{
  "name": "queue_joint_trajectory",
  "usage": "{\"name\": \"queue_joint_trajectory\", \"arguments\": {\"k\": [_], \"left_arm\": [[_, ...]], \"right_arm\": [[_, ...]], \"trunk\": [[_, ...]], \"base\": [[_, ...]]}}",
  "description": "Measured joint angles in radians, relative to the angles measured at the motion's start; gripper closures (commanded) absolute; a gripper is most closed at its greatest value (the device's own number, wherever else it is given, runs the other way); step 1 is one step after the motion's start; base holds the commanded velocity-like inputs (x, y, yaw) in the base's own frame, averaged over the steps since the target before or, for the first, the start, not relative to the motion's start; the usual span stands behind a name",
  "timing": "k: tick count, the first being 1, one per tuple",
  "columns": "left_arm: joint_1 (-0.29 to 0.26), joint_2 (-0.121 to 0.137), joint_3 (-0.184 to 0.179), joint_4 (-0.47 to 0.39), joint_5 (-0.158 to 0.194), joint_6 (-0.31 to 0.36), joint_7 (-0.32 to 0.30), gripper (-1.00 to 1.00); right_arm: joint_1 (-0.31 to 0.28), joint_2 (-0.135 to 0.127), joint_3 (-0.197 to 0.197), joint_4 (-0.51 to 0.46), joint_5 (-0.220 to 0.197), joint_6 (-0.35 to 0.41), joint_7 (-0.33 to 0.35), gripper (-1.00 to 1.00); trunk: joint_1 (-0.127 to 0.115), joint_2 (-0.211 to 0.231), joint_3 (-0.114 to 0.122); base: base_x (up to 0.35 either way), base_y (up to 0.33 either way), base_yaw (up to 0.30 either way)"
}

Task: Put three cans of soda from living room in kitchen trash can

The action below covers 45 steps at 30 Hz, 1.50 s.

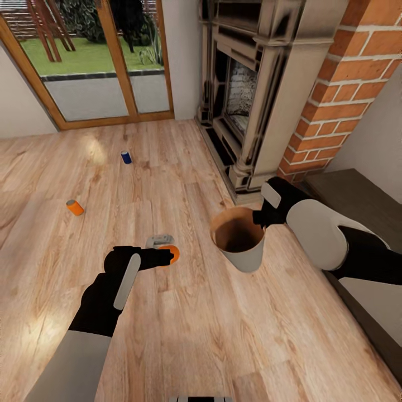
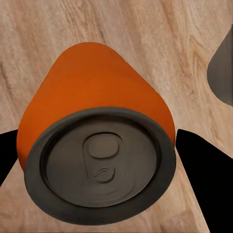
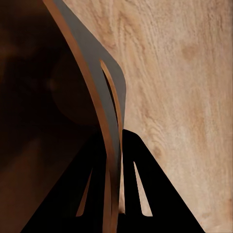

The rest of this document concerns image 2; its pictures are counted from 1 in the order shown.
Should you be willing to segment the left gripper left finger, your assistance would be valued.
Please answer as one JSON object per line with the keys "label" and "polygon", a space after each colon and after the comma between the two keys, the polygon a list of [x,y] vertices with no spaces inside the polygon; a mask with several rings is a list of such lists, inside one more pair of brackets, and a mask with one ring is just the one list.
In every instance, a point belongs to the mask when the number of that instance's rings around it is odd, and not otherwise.
{"label": "left gripper left finger", "polygon": [[0,134],[0,186],[18,158],[17,132],[18,129]]}

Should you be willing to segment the can of soda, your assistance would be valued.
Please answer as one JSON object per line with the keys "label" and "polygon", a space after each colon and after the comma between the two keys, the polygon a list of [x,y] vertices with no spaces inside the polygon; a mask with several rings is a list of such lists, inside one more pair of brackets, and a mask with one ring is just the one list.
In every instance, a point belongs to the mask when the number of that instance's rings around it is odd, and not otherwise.
{"label": "can of soda", "polygon": [[57,58],[24,112],[17,156],[34,203],[100,226],[153,206],[176,170],[172,114],[115,50],[83,42]]}

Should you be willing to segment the trash can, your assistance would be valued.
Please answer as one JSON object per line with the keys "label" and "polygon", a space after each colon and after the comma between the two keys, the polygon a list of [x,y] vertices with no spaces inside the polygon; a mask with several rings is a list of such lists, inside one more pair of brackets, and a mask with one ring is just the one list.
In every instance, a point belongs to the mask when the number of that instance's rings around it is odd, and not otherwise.
{"label": "trash can", "polygon": [[207,81],[219,100],[233,106],[233,27],[208,65]]}

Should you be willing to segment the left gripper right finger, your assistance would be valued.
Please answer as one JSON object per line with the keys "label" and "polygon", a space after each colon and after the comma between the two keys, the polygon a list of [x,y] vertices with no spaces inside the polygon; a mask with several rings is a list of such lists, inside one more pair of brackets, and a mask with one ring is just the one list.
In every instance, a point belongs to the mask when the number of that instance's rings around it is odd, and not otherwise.
{"label": "left gripper right finger", "polygon": [[210,233],[233,233],[233,159],[182,129],[175,145]]}

